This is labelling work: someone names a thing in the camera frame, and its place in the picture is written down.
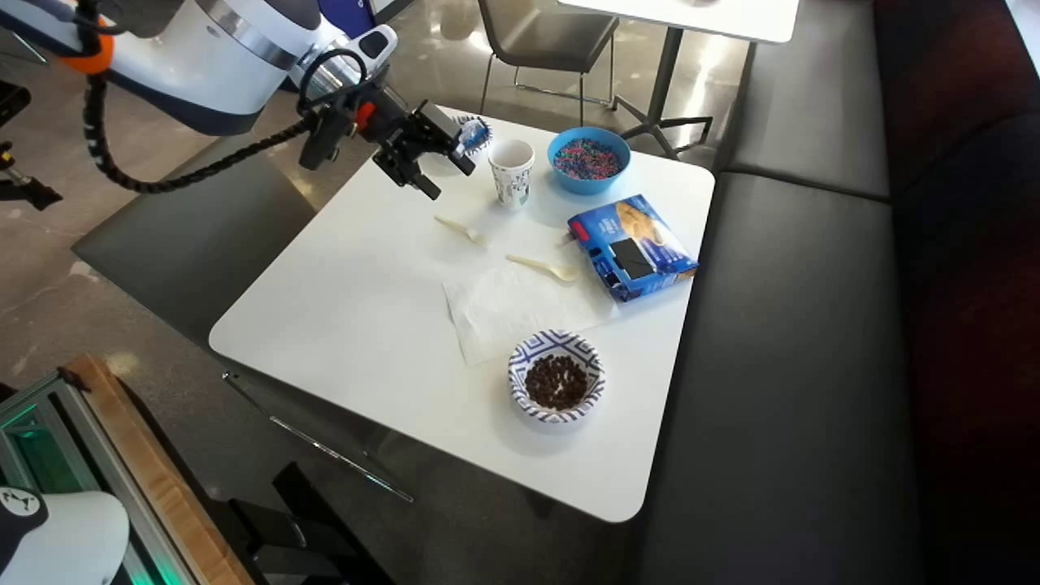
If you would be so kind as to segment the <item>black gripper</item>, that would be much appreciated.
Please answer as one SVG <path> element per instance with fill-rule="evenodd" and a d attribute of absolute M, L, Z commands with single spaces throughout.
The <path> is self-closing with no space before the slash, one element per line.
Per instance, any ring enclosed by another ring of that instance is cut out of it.
<path fill-rule="evenodd" d="M 353 130 L 380 145 L 380 166 L 389 173 L 411 173 L 406 184 L 418 190 L 433 200 L 442 195 L 442 190 L 415 170 L 422 153 L 442 153 L 465 177 L 474 173 L 474 164 L 461 145 L 457 120 L 433 102 L 422 102 L 418 110 L 401 110 L 393 102 L 366 99 L 353 107 Z"/>

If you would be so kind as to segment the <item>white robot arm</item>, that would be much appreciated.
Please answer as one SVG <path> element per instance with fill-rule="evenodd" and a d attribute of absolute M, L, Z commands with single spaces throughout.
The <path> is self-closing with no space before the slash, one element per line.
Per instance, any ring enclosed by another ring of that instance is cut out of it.
<path fill-rule="evenodd" d="M 205 181 L 300 133 L 305 170 L 318 170 L 345 138 L 363 138 L 389 181 L 429 197 L 442 190 L 418 170 L 425 153 L 445 155 L 465 177 L 474 173 L 457 120 L 429 102 L 402 107 L 380 88 L 397 28 L 372 27 L 348 36 L 324 18 L 318 0 L 181 0 L 156 36 L 129 32 L 100 0 L 0 0 L 0 24 L 84 75 L 82 122 L 90 164 L 139 195 Z M 296 92 L 300 120 L 195 173 L 147 181 L 124 173 L 112 153 L 112 83 L 210 138 L 249 130 L 280 88 Z"/>

